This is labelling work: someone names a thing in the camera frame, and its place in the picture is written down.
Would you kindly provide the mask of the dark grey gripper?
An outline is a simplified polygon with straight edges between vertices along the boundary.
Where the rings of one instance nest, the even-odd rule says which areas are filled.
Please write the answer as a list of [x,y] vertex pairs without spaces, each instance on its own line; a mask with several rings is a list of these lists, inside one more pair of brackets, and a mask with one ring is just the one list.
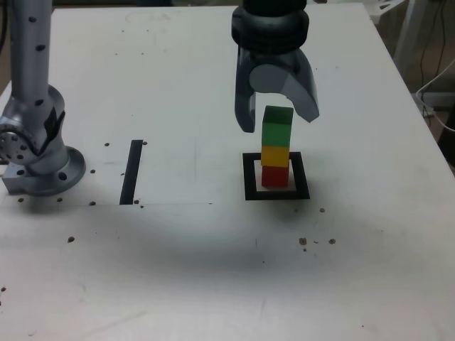
[[308,123],[319,117],[313,72],[301,51],[265,55],[238,48],[235,117],[246,133],[255,131],[255,92],[285,96]]

